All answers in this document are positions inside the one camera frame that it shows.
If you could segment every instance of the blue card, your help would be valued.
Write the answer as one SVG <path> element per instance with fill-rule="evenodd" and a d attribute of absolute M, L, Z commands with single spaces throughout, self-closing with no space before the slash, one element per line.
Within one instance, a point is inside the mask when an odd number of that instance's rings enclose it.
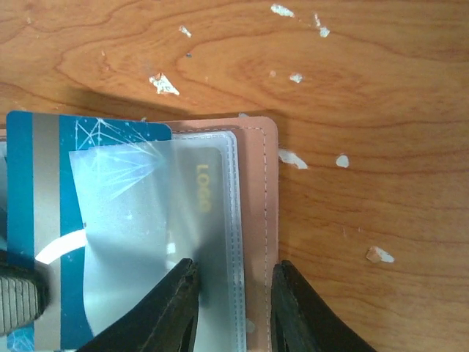
<path fill-rule="evenodd" d="M 28 265 L 52 241 L 84 228 L 70 151 L 170 140 L 171 130 L 157 123 L 13 111 L 7 135 L 7 248 L 17 255 L 9 260 Z M 84 249 L 51 263 L 50 270 L 47 314 L 7 337 L 12 352 L 77 349 L 93 338 L 83 303 Z"/>

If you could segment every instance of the brown leather cover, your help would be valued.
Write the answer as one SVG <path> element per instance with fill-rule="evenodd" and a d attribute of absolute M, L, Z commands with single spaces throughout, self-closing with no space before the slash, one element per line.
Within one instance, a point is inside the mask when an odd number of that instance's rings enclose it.
<path fill-rule="evenodd" d="M 278 261 L 278 133 L 267 117 L 166 122 L 174 133 L 231 131 L 240 169 L 248 351 L 271 351 L 270 288 Z"/>

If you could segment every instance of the stitched seam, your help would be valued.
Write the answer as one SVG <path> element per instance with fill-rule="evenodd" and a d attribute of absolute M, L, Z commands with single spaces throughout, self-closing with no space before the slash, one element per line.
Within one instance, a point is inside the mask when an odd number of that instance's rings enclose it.
<path fill-rule="evenodd" d="M 267 253 L 268 253 L 268 242 L 267 242 L 267 153 L 266 153 L 266 141 L 265 141 L 265 132 L 263 128 L 260 127 L 233 127 L 233 128 L 196 128 L 193 130 L 185 131 L 176 131 L 178 133 L 191 133 L 191 132 L 201 132 L 201 131 L 234 131 L 234 130 L 258 130 L 262 132 L 264 136 L 263 145 L 264 145 L 264 222 L 265 222 L 265 259 L 264 259 L 264 292 L 265 292 L 265 317 L 267 322 L 267 351 L 271 351 L 270 343 L 270 312 L 269 312 L 269 303 L 268 303 L 268 289 L 267 289 Z"/>

